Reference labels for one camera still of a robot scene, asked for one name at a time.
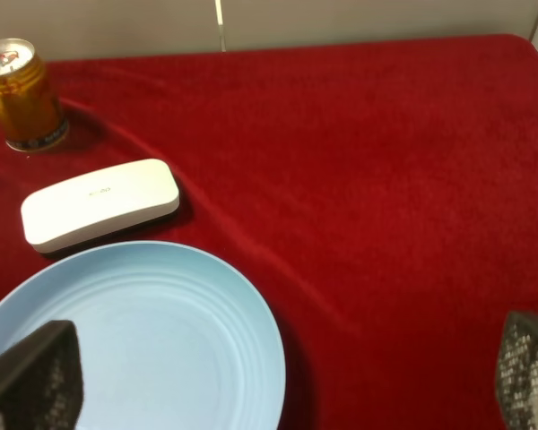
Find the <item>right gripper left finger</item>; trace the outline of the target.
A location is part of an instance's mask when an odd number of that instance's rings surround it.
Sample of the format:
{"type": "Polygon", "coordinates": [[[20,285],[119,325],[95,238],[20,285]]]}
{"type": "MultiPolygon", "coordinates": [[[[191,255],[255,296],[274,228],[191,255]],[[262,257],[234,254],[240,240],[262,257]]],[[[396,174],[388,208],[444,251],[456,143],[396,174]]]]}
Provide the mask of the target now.
{"type": "Polygon", "coordinates": [[[47,322],[0,354],[0,429],[74,429],[83,399],[73,322],[47,322]]]}

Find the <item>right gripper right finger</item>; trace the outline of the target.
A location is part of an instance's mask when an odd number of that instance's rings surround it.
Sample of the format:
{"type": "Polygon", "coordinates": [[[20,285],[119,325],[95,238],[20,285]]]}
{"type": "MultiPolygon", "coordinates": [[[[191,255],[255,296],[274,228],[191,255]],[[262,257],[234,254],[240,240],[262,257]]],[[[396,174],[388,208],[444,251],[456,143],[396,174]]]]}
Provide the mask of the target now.
{"type": "Polygon", "coordinates": [[[508,314],[496,364],[495,393],[507,429],[538,429],[538,314],[508,314]]]}

